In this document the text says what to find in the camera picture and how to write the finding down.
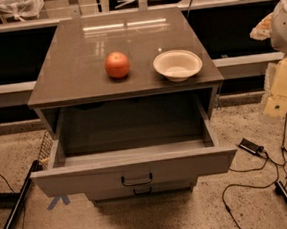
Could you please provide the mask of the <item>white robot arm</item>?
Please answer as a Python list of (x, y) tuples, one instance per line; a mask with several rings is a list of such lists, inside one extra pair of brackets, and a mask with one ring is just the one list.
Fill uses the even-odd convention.
[(265, 72), (261, 110), (266, 117), (281, 118), (287, 113), (287, 0), (280, 0), (250, 33), (251, 39), (271, 40), (274, 50), (283, 52), (277, 63), (269, 63)]

